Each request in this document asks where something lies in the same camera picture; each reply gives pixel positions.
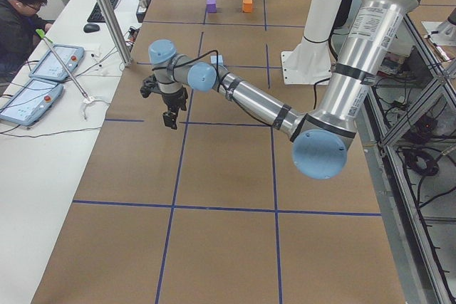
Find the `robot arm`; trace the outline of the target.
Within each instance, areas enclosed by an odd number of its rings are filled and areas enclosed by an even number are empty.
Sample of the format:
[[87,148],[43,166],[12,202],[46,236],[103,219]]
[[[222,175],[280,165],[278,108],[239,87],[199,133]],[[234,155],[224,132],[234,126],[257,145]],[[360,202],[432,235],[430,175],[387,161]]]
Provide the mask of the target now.
[[176,128],[186,108],[187,89],[215,90],[254,119],[285,133],[292,142],[295,167],[313,179],[329,179],[345,167],[356,136],[356,116],[404,16],[421,0],[361,0],[335,64],[324,56],[343,0],[312,0],[300,44],[282,56],[287,81],[325,83],[319,105],[300,113],[229,72],[177,52],[172,41],[150,44],[155,92],[167,110],[165,126]]

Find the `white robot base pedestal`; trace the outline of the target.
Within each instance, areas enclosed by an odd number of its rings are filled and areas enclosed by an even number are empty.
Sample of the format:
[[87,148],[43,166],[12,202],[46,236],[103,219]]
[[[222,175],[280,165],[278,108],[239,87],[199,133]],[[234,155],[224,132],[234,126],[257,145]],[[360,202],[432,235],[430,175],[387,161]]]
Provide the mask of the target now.
[[311,0],[301,42],[281,53],[284,83],[310,85],[331,76],[328,40],[341,0]]

